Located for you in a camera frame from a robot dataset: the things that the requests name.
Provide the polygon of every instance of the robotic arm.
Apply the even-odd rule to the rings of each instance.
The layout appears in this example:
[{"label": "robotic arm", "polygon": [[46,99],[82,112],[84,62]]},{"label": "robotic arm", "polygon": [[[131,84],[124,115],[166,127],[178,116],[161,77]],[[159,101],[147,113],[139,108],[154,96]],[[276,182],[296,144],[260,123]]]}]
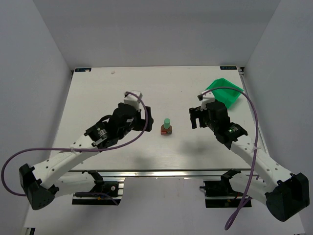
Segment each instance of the robotic arm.
[{"label": "robotic arm", "polygon": [[[247,131],[230,122],[227,108],[215,100],[212,92],[198,98],[202,101],[201,106],[189,109],[192,129],[197,127],[196,119],[199,119],[200,127],[209,127],[220,143],[251,165],[254,143]],[[255,171],[264,182],[252,181],[247,194],[265,204],[278,220],[286,221],[310,204],[307,177],[302,173],[291,173],[263,150],[257,151]],[[220,189],[229,193],[244,192],[247,182],[246,175],[232,169],[221,176]]]},{"label": "robotic arm", "polygon": [[[132,91],[132,93],[142,98],[141,92]],[[146,131],[150,132],[154,120],[150,107],[146,108],[148,111]],[[39,210],[50,204],[55,197],[66,194],[82,191],[102,192],[104,181],[95,170],[85,171],[80,175],[64,174],[82,161],[97,155],[98,149],[117,144],[118,140],[123,139],[131,130],[142,131],[146,120],[141,119],[140,113],[139,100],[127,94],[124,103],[119,103],[112,115],[101,118],[70,146],[72,149],[95,151],[61,151],[34,166],[28,164],[21,166],[20,182],[32,209]]]}]

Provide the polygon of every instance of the black sticker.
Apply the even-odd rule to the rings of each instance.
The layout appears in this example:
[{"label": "black sticker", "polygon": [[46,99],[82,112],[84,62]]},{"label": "black sticker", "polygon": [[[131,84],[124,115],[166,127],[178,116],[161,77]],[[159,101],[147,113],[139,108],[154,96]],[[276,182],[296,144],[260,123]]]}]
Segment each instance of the black sticker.
[{"label": "black sticker", "polygon": [[237,70],[236,66],[220,66],[221,70]]},{"label": "black sticker", "polygon": [[75,72],[90,72],[91,68],[77,68]]}]

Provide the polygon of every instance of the cable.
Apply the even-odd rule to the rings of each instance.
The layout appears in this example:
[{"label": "cable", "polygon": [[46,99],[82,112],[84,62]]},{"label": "cable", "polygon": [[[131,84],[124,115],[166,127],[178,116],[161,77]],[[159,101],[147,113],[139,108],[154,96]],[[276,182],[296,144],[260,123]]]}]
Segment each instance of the cable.
[{"label": "cable", "polygon": [[107,195],[104,192],[78,192],[78,193],[85,194],[85,195],[88,195],[88,194],[89,195],[103,195],[103,196],[111,199],[114,202],[114,204],[116,204],[118,206],[118,203],[111,196]]},{"label": "cable", "polygon": [[250,172],[250,175],[249,175],[248,183],[246,185],[243,197],[240,200],[240,203],[239,203],[237,209],[229,217],[229,219],[227,220],[227,222],[225,224],[225,230],[228,230],[231,227],[231,225],[233,224],[233,222],[235,221],[236,216],[238,215],[238,213],[241,210],[241,208],[244,207],[245,204],[248,203],[249,200],[251,200],[251,197],[248,197],[246,199],[246,195],[248,193],[248,190],[249,190],[249,187],[250,187],[250,184],[251,184],[251,181],[252,181],[254,167],[255,167],[255,162],[256,162],[256,152],[257,152],[258,138],[259,138],[259,121],[258,121],[258,116],[257,116],[257,113],[256,113],[256,109],[255,109],[255,107],[254,107],[254,105],[252,103],[252,100],[249,98],[249,96],[247,94],[245,94],[244,92],[242,92],[242,91],[240,91],[240,90],[238,90],[236,88],[232,88],[232,87],[216,87],[216,88],[212,88],[212,89],[209,89],[209,90],[205,91],[201,95],[203,96],[203,95],[205,95],[205,94],[207,94],[209,92],[212,92],[212,91],[218,90],[218,89],[229,89],[229,90],[234,90],[234,91],[240,92],[243,96],[246,97],[246,99],[250,103],[250,105],[251,105],[251,107],[253,109],[253,112],[254,112],[254,117],[255,117],[255,141],[254,141],[255,149],[254,149],[253,159],[252,159],[252,164],[251,164],[251,172]]},{"label": "cable", "polygon": [[24,150],[21,150],[15,154],[13,154],[8,160],[6,160],[6,162],[4,163],[2,169],[1,169],[1,182],[4,186],[4,188],[11,194],[15,195],[15,196],[22,196],[22,197],[25,197],[26,195],[25,194],[22,194],[22,193],[17,193],[17,192],[14,192],[13,190],[11,190],[8,185],[6,184],[5,182],[5,179],[4,179],[4,171],[5,171],[5,168],[6,166],[9,164],[9,162],[15,158],[16,156],[22,154],[22,153],[26,153],[26,152],[30,152],[30,151],[64,151],[64,152],[71,152],[71,151],[81,151],[81,152],[102,152],[102,151],[109,151],[109,150],[114,150],[114,149],[118,149],[118,148],[121,148],[121,147],[124,147],[128,144],[131,144],[133,142],[135,142],[137,139],[139,139],[143,133],[145,132],[145,130],[147,129],[147,126],[148,126],[148,111],[147,111],[147,108],[145,106],[145,104],[143,103],[142,99],[137,96],[136,94],[132,93],[132,92],[125,92],[125,94],[131,94],[133,96],[135,96],[139,102],[142,104],[143,106],[143,109],[145,111],[145,125],[142,129],[142,131],[140,132],[140,134],[138,136],[136,136],[134,139],[132,139],[131,141],[128,141],[127,143],[124,143],[124,144],[121,144],[119,146],[115,146],[115,147],[110,147],[110,148],[101,148],[101,149],[87,149],[87,148],[28,148],[28,149],[24,149]]}]

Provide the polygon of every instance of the green container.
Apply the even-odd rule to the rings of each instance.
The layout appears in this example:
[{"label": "green container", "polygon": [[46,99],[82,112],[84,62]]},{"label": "green container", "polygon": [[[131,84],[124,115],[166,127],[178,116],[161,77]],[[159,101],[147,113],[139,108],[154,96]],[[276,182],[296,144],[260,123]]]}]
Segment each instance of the green container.
[{"label": "green container", "polygon": [[[212,84],[207,88],[207,90],[216,88],[216,87],[232,87],[236,88],[240,91],[244,91],[243,89],[237,87],[236,85],[232,84],[231,82],[227,81],[225,78],[216,79]],[[218,89],[215,91],[212,91],[214,97],[220,101],[223,102],[226,106],[226,108],[229,108],[236,99],[240,96],[240,93],[234,90],[230,89]]]}]

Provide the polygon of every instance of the green bottle cap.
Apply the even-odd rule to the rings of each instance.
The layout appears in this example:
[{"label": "green bottle cap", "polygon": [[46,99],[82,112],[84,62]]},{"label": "green bottle cap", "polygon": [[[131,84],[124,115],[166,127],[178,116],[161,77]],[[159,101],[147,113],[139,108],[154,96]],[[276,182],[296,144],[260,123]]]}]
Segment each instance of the green bottle cap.
[{"label": "green bottle cap", "polygon": [[166,118],[166,119],[164,120],[164,128],[165,128],[165,129],[170,128],[170,123],[171,123],[171,120],[169,120],[168,118]]}]

